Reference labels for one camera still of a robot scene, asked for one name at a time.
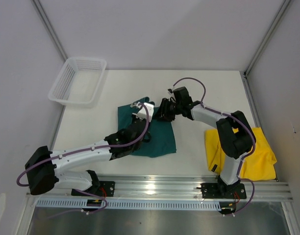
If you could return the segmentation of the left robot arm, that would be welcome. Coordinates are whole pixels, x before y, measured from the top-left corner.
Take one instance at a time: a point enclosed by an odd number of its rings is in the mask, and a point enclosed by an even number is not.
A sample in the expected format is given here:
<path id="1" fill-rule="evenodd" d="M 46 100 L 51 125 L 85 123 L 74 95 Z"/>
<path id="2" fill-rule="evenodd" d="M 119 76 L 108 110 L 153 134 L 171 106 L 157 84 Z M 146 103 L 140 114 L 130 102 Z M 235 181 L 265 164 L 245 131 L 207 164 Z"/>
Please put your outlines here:
<path id="1" fill-rule="evenodd" d="M 149 126 L 148 120 L 135 118 L 128 127 L 83 148 L 50 151 L 47 146 L 39 147 L 25 164 L 30 194 L 41 195 L 54 188 L 64 188 L 71 189 L 73 195 L 81 191 L 96 195 L 100 181 L 95 171 L 74 172 L 72 169 L 132 154 L 142 143 L 150 141 Z"/>

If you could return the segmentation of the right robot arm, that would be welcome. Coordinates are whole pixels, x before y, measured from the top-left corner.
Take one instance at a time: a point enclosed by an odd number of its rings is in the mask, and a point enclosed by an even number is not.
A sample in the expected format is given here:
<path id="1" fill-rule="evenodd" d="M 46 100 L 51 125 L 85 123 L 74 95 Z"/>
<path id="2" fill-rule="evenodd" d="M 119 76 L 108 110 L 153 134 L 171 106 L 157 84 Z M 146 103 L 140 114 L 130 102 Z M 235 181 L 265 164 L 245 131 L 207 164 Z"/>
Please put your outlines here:
<path id="1" fill-rule="evenodd" d="M 202 101 L 193 101 L 185 87 L 170 89 L 169 92 L 172 97 L 162 99 L 152 118 L 172 122 L 177 115 L 182 115 L 217 129 L 220 146 L 225 153 L 224 167 L 218 177 L 217 192 L 221 197 L 229 197 L 240 183 L 239 175 L 243 159 L 251 154 L 256 143 L 255 135 L 244 113 L 236 111 L 226 114 L 204 105 Z"/>

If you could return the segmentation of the green shorts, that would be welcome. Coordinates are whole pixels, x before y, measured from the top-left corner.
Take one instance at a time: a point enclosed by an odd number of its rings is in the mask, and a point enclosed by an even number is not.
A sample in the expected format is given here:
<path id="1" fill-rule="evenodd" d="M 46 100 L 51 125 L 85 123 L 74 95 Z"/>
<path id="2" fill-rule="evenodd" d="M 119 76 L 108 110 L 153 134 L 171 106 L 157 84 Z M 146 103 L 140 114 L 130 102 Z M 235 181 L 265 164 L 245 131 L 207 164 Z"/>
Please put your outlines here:
<path id="1" fill-rule="evenodd" d="M 131 104 L 117 108 L 118 129 L 128 127 L 132 122 L 132 113 L 138 109 Z M 148 129 L 151 139 L 148 143 L 141 144 L 139 150 L 134 151 L 132 156 L 156 158 L 167 154 L 176 153 L 175 136 L 170 122 L 152 120 Z"/>

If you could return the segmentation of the yellow shorts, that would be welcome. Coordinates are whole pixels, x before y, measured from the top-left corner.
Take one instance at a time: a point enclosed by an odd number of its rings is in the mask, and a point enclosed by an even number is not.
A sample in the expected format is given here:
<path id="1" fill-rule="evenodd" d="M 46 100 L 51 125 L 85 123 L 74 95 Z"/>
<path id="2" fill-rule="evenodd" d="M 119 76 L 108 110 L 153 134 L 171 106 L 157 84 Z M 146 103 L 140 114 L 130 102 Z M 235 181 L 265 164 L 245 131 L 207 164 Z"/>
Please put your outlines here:
<path id="1" fill-rule="evenodd" d="M 255 151 L 246 157 L 240 171 L 241 178 L 252 181 L 273 180 L 276 178 L 274 164 L 277 159 L 267 142 L 260 127 L 252 128 L 256 138 Z M 224 168 L 225 153 L 223 152 L 216 129 L 206 130 L 204 133 L 206 160 L 208 170 L 220 174 Z"/>

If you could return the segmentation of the white plastic basket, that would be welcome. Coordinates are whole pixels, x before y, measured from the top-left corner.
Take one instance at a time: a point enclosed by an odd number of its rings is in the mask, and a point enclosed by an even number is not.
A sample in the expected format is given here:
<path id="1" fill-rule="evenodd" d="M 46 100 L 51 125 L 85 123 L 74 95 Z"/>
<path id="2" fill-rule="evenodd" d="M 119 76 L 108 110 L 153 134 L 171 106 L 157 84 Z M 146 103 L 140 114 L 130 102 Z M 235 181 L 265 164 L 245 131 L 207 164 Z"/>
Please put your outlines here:
<path id="1" fill-rule="evenodd" d="M 104 59 L 68 58 L 48 93 L 48 99 L 64 106 L 94 107 L 106 81 L 106 66 Z"/>

